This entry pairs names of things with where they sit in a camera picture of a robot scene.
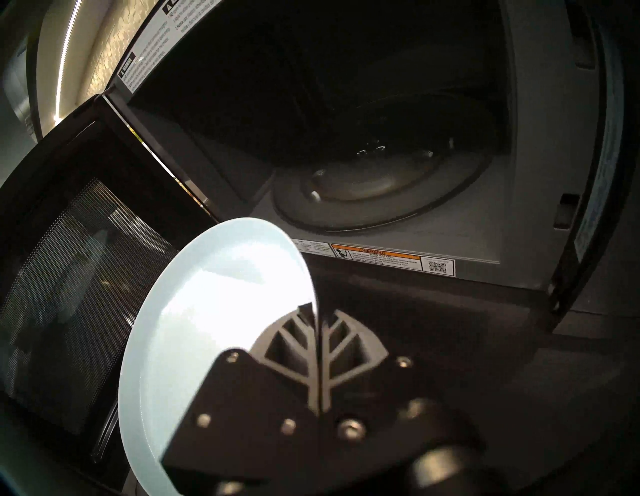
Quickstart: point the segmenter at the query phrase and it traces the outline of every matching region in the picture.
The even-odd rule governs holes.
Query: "screw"
[[[210,423],[211,423],[211,416],[210,415],[208,415],[206,413],[201,413],[200,415],[198,415],[198,418],[196,420],[196,425],[198,427],[206,429],[207,427],[209,427]]]
[[[221,482],[216,489],[216,496],[227,496],[239,493],[244,489],[244,484],[237,481]]]
[[[408,369],[409,367],[413,367],[413,360],[408,356],[399,356],[396,358],[396,363],[398,367],[401,369]]]
[[[344,441],[362,441],[367,435],[367,428],[356,419],[346,419],[338,424],[338,437]]]
[[[280,428],[280,432],[285,436],[291,436],[296,430],[296,421],[293,419],[285,419],[282,422],[282,427]]]

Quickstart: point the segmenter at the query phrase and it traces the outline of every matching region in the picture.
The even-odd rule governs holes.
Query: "label sticker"
[[[163,0],[131,47],[118,76],[135,92],[189,30],[221,0]]]
[[[307,241],[306,239],[293,239],[293,243],[302,253],[335,257],[335,253],[331,249],[331,246],[329,246],[329,243],[322,243],[321,241]]]
[[[428,272],[430,274],[448,277],[456,276],[456,261],[452,259],[442,259],[440,257],[429,257],[416,253],[391,252],[388,250],[364,248],[363,246],[333,243],[331,244],[331,248],[333,248],[335,256],[339,259],[364,262],[366,264],[384,265],[387,267],[396,267],[399,269],[418,272]]]

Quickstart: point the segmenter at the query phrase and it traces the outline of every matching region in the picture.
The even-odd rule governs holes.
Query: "white plate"
[[[122,443],[150,496],[176,496],[160,460],[216,357],[249,350],[283,315],[316,297],[307,265],[270,222],[242,218],[190,242],[149,292],[124,352]]]

